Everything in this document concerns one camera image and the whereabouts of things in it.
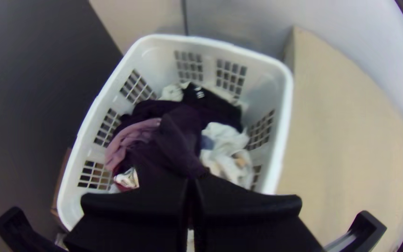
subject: clothing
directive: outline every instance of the clothing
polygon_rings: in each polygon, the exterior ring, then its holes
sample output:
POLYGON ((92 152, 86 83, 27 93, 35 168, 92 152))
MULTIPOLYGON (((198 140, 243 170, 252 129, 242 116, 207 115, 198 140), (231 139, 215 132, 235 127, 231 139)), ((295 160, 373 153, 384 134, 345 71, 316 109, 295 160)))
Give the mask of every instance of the clothing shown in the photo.
POLYGON ((190 83, 186 89, 183 90, 182 103, 192 106, 194 108, 203 107, 210 111, 216 112, 224 118, 224 121, 230 121, 229 126, 234 127, 237 131, 242 131, 240 123, 242 111, 239 107, 231 105, 228 101, 218 97, 213 92, 190 83))
MULTIPOLYGON (((174 83, 166 86, 163 88, 163 91, 161 92, 161 97, 158 100, 164 100, 164 101, 177 101, 180 102, 183 100, 183 89, 188 88, 189 84, 191 82, 185 82, 185 83, 174 83)), ((228 103, 231 103, 232 105, 236 106, 239 104, 239 101, 237 100, 234 95, 231 95, 227 91, 224 91, 223 89, 219 88, 208 88, 208 87, 203 87, 204 90, 209 90, 210 92, 214 93, 218 97, 226 100, 228 103)))
POLYGON ((243 149, 249 140, 245 131, 239 133, 228 125, 209 123, 201 133, 214 142, 212 150, 201 150, 202 163, 212 174, 244 186, 245 177, 252 173, 250 155, 243 149))
POLYGON ((126 172, 114 176, 113 179, 121 192, 130 191, 139 187, 139 179, 135 167, 131 167, 126 172))
POLYGON ((105 151, 105 169, 112 171, 125 158, 125 150, 134 148, 135 143, 149 142, 160 122, 160 118, 149 119, 121 130, 105 151))
POLYGON ((214 104, 218 104, 216 109, 205 106, 206 101, 199 101, 196 98, 186 98, 186 102, 173 102, 173 101, 160 101, 160 100, 146 100, 138 103, 131 115, 125 114, 121 116, 121 124, 114 130, 113 136, 116 137, 124 128, 152 118, 161 118, 164 114, 171 112, 172 110, 182 106, 188 105, 195 109, 198 113, 198 117, 201 121, 201 128, 204 129, 210 122, 218 122, 221 124, 234 127, 237 131, 242 131, 242 125, 240 123, 241 112, 240 109, 235 108, 229 103, 223 103, 221 98, 213 97, 209 98, 213 100, 214 104))
POLYGON ((108 189, 109 194, 115 194, 115 193, 121 193, 122 191, 118 189, 116 183, 113 183, 110 185, 110 188, 108 189))
POLYGON ((204 150, 212 150, 214 148, 214 141, 205 135, 201 135, 200 148, 204 150))
POLYGON ((198 111, 180 105, 163 115, 149 143, 127 150, 119 172, 134 166, 141 187, 152 186, 169 171, 181 177, 201 177, 208 172, 198 158, 201 131, 198 111))
POLYGON ((176 101, 183 100, 183 89, 187 88, 190 82, 170 84, 163 88, 161 97, 158 100, 176 101))

